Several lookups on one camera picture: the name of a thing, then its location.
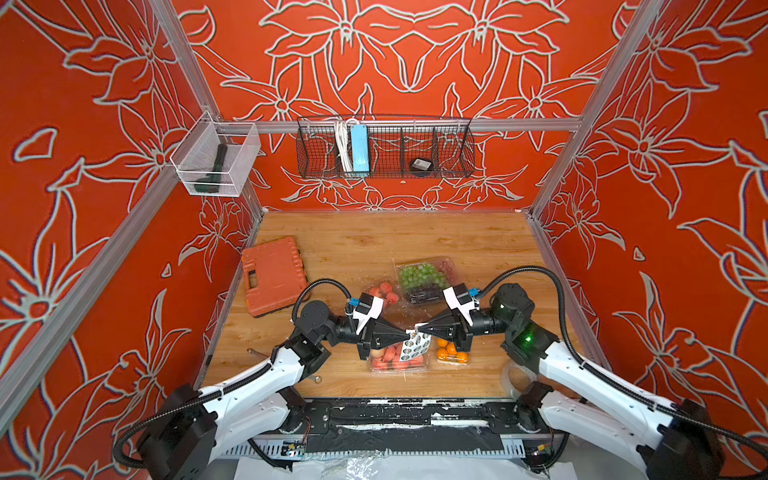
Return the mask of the fruit sticker sheet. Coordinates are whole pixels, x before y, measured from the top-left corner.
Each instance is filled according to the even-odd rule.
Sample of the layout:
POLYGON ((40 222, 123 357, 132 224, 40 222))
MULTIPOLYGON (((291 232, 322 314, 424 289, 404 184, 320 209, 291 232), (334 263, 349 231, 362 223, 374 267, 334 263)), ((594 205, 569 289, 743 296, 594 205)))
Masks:
POLYGON ((431 346, 432 336, 417 330, 408 330, 409 337, 402 343, 400 360, 410 362, 422 358, 431 346))

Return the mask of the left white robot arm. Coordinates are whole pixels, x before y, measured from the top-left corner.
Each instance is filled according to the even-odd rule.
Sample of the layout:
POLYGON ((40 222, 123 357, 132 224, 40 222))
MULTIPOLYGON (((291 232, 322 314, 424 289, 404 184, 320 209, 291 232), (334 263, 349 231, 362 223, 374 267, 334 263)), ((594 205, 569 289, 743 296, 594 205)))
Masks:
POLYGON ((112 448, 113 459, 153 479, 197 479, 230 448, 281 427, 304 402, 296 384, 314 375, 339 343, 362 359, 410 338, 382 316, 383 301, 352 299, 342 315, 313 300, 292 311, 293 331, 270 356, 246 371, 200 390, 185 384, 153 416, 134 424, 112 448))

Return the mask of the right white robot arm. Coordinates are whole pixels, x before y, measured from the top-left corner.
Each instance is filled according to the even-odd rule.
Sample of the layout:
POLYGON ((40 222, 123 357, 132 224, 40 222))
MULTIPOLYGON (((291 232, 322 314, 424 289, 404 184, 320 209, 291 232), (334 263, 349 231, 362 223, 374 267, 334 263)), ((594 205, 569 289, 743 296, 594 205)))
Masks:
POLYGON ((711 424, 707 409, 674 402, 639 388, 579 356, 564 337, 532 319, 535 305, 518 284, 504 284, 487 308, 480 294, 460 285, 444 292, 446 309, 419 332, 470 350, 477 336, 501 334, 502 349, 518 365, 585 398, 579 403, 533 382, 521 395, 525 428, 544 424, 580 437, 630 463, 649 479, 718 479, 724 438, 765 457, 765 446, 711 424))

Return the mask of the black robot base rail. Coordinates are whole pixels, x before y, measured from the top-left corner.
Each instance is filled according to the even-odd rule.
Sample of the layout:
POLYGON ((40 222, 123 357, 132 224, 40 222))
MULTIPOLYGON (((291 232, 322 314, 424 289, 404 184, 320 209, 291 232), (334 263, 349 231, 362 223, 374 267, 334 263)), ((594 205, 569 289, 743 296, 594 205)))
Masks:
POLYGON ((366 455, 517 459, 551 439, 518 424, 510 398, 311 398, 303 422, 255 437, 280 460, 366 455))

